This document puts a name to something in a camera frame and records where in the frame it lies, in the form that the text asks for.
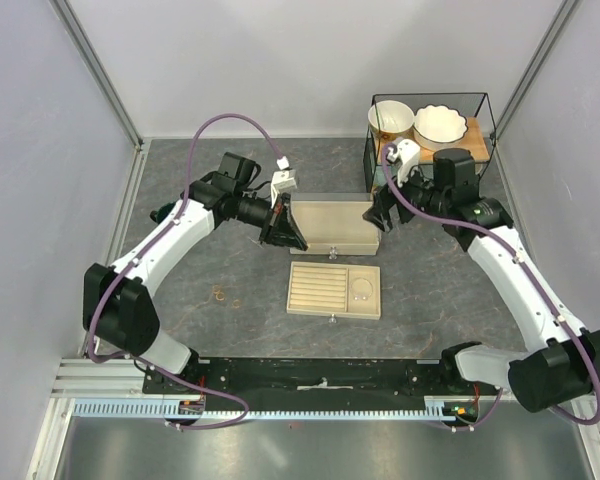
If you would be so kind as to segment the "beige jewelry box with lid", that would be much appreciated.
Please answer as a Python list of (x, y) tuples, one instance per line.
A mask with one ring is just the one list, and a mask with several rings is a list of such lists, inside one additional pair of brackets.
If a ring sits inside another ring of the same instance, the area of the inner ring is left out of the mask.
[(372, 206), (369, 193), (296, 193), (291, 213), (308, 248), (295, 255), (374, 256), (380, 231), (363, 219)]

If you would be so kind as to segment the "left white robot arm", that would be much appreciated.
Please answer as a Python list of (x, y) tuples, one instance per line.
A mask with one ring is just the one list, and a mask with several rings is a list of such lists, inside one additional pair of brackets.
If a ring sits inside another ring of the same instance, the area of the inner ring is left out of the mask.
[(259, 228), (260, 243), (307, 249), (291, 212), (296, 172), (285, 157), (277, 166), (270, 196), (260, 198), (250, 188), (260, 165), (225, 154), (217, 170), (155, 212), (156, 228), (137, 246), (110, 266), (93, 264), (83, 290), (83, 327), (90, 339), (164, 369), (165, 382), (178, 393), (195, 389), (200, 378), (196, 354), (161, 327), (153, 297), (185, 254), (228, 220)]

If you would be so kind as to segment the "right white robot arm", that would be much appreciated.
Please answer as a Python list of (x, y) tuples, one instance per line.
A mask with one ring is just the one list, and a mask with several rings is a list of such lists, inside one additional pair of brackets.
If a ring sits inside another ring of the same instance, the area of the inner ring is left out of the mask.
[(600, 422), (600, 330), (589, 330), (563, 304), (522, 245), (503, 205), (480, 193), (471, 153), (435, 152), (432, 177), (418, 168), (419, 146), (404, 140), (379, 155), (385, 185), (364, 219), (383, 232), (391, 211), (442, 225), (484, 271), (518, 325), (525, 349), (514, 352), (468, 342), (444, 350), (438, 381), (447, 392), (472, 383), (510, 391), (531, 413), (552, 409), (580, 425)]

